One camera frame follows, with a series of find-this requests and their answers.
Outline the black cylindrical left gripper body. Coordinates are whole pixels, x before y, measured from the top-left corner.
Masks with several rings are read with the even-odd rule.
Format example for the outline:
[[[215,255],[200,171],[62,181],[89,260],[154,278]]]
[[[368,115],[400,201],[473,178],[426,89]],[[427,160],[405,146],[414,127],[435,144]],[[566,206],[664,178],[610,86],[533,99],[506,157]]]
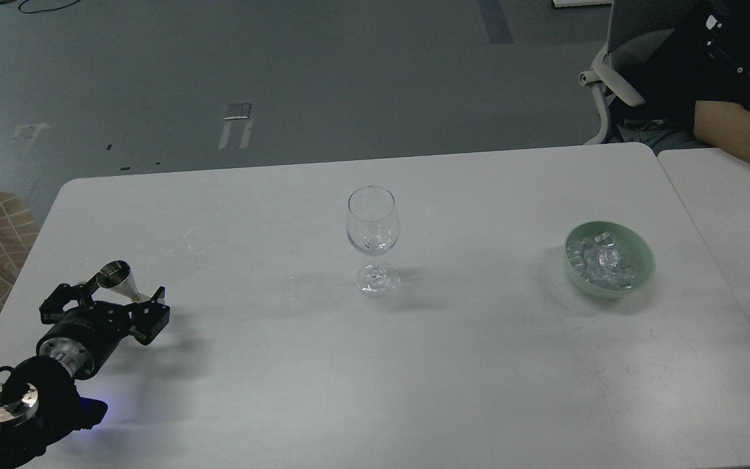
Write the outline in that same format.
[[[36,344],[36,354],[57,360],[75,380],[98,374],[133,327],[132,305],[96,301],[75,306],[41,305],[40,320],[51,328]]]

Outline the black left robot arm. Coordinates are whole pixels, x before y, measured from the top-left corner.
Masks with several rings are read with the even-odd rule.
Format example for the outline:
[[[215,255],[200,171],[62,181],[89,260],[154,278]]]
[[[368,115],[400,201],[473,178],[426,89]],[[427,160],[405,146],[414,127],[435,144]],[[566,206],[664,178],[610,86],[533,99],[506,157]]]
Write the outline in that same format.
[[[123,339],[152,344],[169,323],[163,287],[126,305],[95,300],[97,290],[92,281],[57,286],[39,309],[49,330],[35,353],[0,367],[0,468],[21,467],[101,424],[108,404],[83,397],[78,380],[95,377]]]

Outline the person's bare forearm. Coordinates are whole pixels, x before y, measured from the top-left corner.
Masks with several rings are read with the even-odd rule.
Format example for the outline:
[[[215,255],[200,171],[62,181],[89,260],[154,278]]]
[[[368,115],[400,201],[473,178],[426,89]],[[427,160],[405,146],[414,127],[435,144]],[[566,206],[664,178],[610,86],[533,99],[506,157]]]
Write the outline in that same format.
[[[742,105],[697,101],[693,133],[700,142],[750,163],[750,111]]]

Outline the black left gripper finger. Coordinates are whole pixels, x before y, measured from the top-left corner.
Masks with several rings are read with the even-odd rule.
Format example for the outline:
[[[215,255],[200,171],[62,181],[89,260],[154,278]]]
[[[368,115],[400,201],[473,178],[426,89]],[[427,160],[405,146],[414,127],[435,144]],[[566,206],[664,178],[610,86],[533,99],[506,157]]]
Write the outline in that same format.
[[[83,282],[77,285],[59,284],[50,296],[39,307],[42,324],[56,324],[69,311],[65,307],[72,301],[76,303],[74,309],[87,309],[94,306],[93,294],[99,286],[95,281]]]
[[[152,296],[138,294],[132,307],[132,327],[129,335],[141,345],[149,345],[169,323],[171,308],[165,303],[165,287],[157,288]]]

